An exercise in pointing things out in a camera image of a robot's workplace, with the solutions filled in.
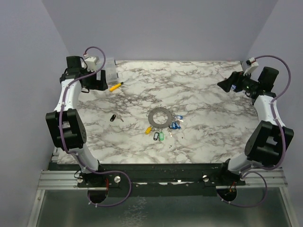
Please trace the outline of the black key tag white label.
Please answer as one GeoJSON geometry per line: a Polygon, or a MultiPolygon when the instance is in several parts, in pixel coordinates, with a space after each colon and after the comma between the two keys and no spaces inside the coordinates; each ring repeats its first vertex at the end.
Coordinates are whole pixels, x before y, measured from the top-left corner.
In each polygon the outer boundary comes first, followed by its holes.
{"type": "Polygon", "coordinates": [[[159,139],[159,133],[155,132],[154,136],[153,136],[153,140],[156,141],[159,139]]]}

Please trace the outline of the yellow key tag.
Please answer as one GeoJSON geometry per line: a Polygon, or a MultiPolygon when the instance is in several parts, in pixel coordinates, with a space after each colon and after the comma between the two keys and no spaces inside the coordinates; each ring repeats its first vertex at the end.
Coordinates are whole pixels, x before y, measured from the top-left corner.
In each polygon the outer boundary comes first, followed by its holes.
{"type": "Polygon", "coordinates": [[[148,127],[146,130],[145,130],[145,134],[148,135],[152,130],[152,127],[148,127]]]}

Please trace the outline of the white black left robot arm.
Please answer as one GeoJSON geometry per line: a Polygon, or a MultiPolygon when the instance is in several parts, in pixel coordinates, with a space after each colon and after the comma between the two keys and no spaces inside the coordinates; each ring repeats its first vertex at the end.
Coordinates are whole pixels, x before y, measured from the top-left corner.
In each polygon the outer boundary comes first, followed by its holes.
{"type": "Polygon", "coordinates": [[[108,89],[104,64],[96,56],[85,54],[68,56],[67,68],[60,77],[61,94],[55,109],[45,116],[52,141],[56,148],[61,148],[71,155],[88,175],[88,181],[95,187],[104,182],[104,174],[99,170],[99,161],[93,157],[86,142],[87,133],[77,111],[81,92],[108,89]]]}

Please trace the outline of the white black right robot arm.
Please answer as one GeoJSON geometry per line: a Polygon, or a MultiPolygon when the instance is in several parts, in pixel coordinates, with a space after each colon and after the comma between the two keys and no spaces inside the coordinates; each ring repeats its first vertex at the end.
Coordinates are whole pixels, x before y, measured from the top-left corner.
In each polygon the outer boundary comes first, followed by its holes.
{"type": "Polygon", "coordinates": [[[258,126],[248,139],[244,152],[236,158],[226,160],[218,172],[217,179],[223,185],[232,182],[249,167],[265,169],[278,167],[285,155],[294,131],[280,119],[276,94],[272,92],[279,71],[264,67],[258,80],[251,79],[246,72],[234,71],[217,85],[225,92],[244,91],[257,111],[258,126]]]}

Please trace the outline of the plain black key tag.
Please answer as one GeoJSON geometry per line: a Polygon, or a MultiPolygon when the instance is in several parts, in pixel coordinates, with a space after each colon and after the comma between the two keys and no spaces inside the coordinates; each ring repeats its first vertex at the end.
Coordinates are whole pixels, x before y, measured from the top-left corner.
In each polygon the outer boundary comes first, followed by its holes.
{"type": "Polygon", "coordinates": [[[116,114],[113,114],[110,118],[110,121],[113,122],[115,119],[116,119],[117,115],[116,114]]]}

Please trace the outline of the green key tag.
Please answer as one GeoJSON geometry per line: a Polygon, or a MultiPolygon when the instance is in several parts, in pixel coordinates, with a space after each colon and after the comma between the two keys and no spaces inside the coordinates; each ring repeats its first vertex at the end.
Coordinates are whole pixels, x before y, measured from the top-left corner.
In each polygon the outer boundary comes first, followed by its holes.
{"type": "Polygon", "coordinates": [[[159,141],[164,141],[164,133],[162,131],[159,132],[159,141]]]}

